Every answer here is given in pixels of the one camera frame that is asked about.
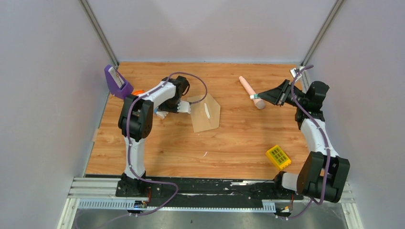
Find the green white glue stick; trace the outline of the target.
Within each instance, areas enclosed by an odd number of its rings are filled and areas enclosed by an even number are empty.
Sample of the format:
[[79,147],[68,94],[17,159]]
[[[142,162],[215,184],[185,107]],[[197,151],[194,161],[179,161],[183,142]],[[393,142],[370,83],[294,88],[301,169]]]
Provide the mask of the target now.
[[249,96],[249,98],[250,98],[251,100],[258,100],[258,99],[261,99],[258,94],[252,94],[252,95]]

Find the brown paper envelope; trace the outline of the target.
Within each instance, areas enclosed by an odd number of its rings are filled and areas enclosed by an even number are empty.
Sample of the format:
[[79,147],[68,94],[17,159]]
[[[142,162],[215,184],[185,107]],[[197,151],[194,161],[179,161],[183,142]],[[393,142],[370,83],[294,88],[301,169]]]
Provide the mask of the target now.
[[210,95],[196,104],[191,104],[191,121],[195,133],[217,129],[220,124],[221,107]]

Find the beige letter paper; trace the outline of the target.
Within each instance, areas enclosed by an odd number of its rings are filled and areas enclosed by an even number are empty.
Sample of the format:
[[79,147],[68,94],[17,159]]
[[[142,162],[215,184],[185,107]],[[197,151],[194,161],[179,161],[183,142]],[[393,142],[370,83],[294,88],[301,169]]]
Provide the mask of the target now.
[[210,116],[210,113],[209,113],[209,109],[208,109],[207,103],[204,103],[204,110],[205,110],[205,114],[206,114],[206,116],[207,116],[207,119],[210,119],[211,116]]

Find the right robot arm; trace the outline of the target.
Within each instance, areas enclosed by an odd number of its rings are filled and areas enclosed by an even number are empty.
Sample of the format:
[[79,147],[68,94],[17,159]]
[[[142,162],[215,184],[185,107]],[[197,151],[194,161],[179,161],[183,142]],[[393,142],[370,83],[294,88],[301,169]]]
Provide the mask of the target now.
[[295,121],[304,135],[309,155],[298,174],[281,171],[275,177],[273,194],[285,199],[292,191],[309,198],[339,202],[350,170],[348,159],[333,149],[321,110],[329,86],[314,81],[304,93],[289,80],[276,88],[252,95],[274,105],[296,107]]

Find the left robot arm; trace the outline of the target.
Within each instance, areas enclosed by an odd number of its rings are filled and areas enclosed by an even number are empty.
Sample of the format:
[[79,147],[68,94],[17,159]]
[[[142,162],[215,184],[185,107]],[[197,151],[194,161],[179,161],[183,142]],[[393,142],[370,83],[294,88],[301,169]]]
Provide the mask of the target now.
[[145,142],[149,136],[155,111],[190,113],[190,103],[183,101],[190,84],[183,76],[164,78],[157,86],[140,95],[128,95],[124,99],[118,127],[124,136],[127,148],[126,168],[117,184],[116,196],[141,197],[146,192],[146,169],[144,165]]

